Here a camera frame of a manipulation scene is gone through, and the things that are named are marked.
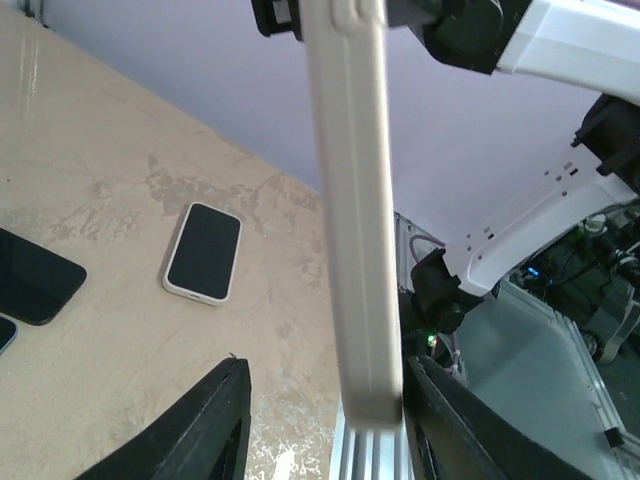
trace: table surface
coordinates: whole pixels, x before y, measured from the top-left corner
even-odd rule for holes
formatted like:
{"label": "table surface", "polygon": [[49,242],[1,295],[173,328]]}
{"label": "table surface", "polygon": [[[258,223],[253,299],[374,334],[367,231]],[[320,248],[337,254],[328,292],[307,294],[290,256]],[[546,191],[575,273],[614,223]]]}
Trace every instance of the table surface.
{"label": "table surface", "polygon": [[[326,478],[339,386],[318,194],[4,5],[0,64],[0,226],[88,271],[0,358],[2,477],[74,477],[233,353],[253,383],[247,478]],[[195,200],[243,221],[222,307],[160,284]]]}

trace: phone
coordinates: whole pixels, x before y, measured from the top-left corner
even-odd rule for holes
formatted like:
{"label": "phone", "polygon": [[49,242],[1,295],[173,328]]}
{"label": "phone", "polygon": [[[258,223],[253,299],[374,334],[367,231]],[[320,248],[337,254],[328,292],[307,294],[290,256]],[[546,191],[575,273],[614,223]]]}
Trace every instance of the phone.
{"label": "phone", "polygon": [[0,228],[0,313],[31,325],[55,317],[87,278],[87,271]]}
{"label": "phone", "polygon": [[231,293],[242,223],[199,202],[189,205],[162,285],[171,293],[221,305]]}
{"label": "phone", "polygon": [[16,338],[18,327],[8,318],[0,317],[0,353],[4,352],[13,339]]}

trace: white robotic arm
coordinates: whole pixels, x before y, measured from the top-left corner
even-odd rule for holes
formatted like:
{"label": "white robotic arm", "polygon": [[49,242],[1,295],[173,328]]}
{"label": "white robotic arm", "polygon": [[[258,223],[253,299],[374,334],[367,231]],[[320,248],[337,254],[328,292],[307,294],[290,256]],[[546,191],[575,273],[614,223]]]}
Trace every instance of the white robotic arm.
{"label": "white robotic arm", "polygon": [[[384,42],[387,23],[398,23],[390,5],[398,3],[299,0],[342,397],[346,417],[361,427],[393,426],[402,418]],[[531,73],[640,103],[640,11],[633,6],[602,0],[403,4],[420,5],[421,25],[409,25],[442,62],[485,73]],[[472,308],[509,269],[587,215],[636,198],[634,180],[604,175],[606,152],[596,156],[598,145],[585,145],[567,145],[552,167],[545,159],[528,189],[440,253],[441,273],[455,279],[461,303]]]}

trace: white plastic bar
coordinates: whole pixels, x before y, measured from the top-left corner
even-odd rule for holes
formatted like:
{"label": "white plastic bar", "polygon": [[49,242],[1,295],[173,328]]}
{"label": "white plastic bar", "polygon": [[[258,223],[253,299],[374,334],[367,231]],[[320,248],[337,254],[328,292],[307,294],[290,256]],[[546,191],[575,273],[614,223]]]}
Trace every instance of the white plastic bar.
{"label": "white plastic bar", "polygon": [[498,68],[640,104],[640,10],[604,0],[534,0]]}
{"label": "white plastic bar", "polygon": [[397,427],[395,282],[383,0],[302,0],[344,411]]}

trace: wire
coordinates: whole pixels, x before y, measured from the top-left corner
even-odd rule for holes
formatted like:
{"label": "wire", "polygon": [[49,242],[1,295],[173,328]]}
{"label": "wire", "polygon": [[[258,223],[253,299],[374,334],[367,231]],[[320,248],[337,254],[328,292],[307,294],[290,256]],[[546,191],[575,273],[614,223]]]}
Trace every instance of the wire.
{"label": "wire", "polygon": [[560,274],[558,275],[559,277],[564,276],[564,272],[567,270],[567,267],[569,266],[569,262],[573,257],[576,256],[577,253],[578,253],[577,250],[573,250],[571,254],[569,254],[569,257],[567,258],[567,260],[564,262],[564,265],[562,265],[562,268],[560,269]]}
{"label": "wire", "polygon": [[527,263],[529,263],[529,262],[533,259],[533,257],[535,257],[535,256],[536,256],[536,253],[538,253],[538,252],[539,252],[539,250],[536,250],[535,252],[533,252],[533,253],[529,256],[529,258],[527,258],[524,262],[522,262],[522,268],[526,267],[526,266],[527,266]]}
{"label": "wire", "polygon": [[604,213],[605,215],[607,215],[609,213],[617,212],[619,210],[626,210],[633,207],[637,207],[639,203],[640,203],[640,200],[634,200],[624,205],[613,205],[611,207],[605,208],[604,210],[600,210],[598,213]]}
{"label": "wire", "polygon": [[567,278],[565,278],[563,280],[560,280],[559,282],[550,283],[549,285],[545,285],[544,287],[531,288],[530,290],[546,290],[547,288],[550,288],[550,287],[560,287],[560,286],[565,285],[565,284],[567,284],[569,282],[573,282],[576,278],[581,277],[582,275],[587,273],[589,270],[591,270],[593,267],[595,267],[597,264],[598,264],[597,261],[593,261],[593,262],[589,263],[588,265],[586,265],[578,273],[575,273],[575,274],[571,275],[570,277],[567,277]]}
{"label": "wire", "polygon": [[420,259],[418,258],[418,253],[416,252],[416,247],[414,245],[416,240],[426,240],[427,242],[433,243],[437,247],[444,248],[444,242],[441,240],[438,240],[436,237],[433,237],[431,235],[423,235],[423,234],[414,235],[409,239],[409,250],[411,251],[411,256],[416,261],[416,263],[420,261]]}
{"label": "wire", "polygon": [[627,248],[627,253],[631,253],[633,252],[636,248],[640,247],[640,242],[636,242],[633,245],[631,245],[629,248]]}
{"label": "wire", "polygon": [[449,373],[457,373],[460,363],[460,345],[458,344],[458,335],[456,332],[451,334],[451,338],[453,338],[453,352],[451,353],[451,360],[453,363],[446,369],[446,371]]}

